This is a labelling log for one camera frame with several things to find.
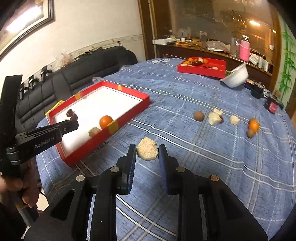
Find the glass panel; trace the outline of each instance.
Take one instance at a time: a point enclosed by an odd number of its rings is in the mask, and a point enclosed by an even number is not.
[[[226,44],[231,37],[250,38],[250,48],[272,63],[274,31],[267,0],[169,0],[173,34],[207,38]]]

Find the red label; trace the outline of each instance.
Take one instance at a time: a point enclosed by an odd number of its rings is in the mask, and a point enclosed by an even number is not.
[[[279,105],[277,105],[277,104],[275,104],[275,103],[273,103],[273,102],[270,102],[270,105],[269,105],[268,110],[269,110],[270,112],[272,112],[272,113],[275,113],[275,112],[276,112],[276,109],[277,109],[278,106],[279,106]]]

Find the white bowl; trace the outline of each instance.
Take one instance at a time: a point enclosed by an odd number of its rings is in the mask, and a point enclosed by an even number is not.
[[[227,84],[230,88],[235,88],[245,83],[249,77],[249,73],[246,67],[247,63],[241,64],[232,70],[232,74],[226,76],[221,81]]]

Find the human hand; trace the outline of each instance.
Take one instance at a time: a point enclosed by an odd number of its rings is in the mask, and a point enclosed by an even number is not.
[[[33,160],[27,162],[28,169],[24,175],[23,180],[20,178],[3,177],[0,176],[0,194],[12,191],[17,192],[24,189],[22,200],[24,203],[28,204],[29,207],[33,207],[39,198],[39,190],[37,187],[36,179],[36,168]]]

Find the framed picture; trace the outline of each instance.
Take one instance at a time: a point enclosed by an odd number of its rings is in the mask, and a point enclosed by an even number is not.
[[[53,19],[53,0],[26,0],[0,30],[0,60],[23,38]]]

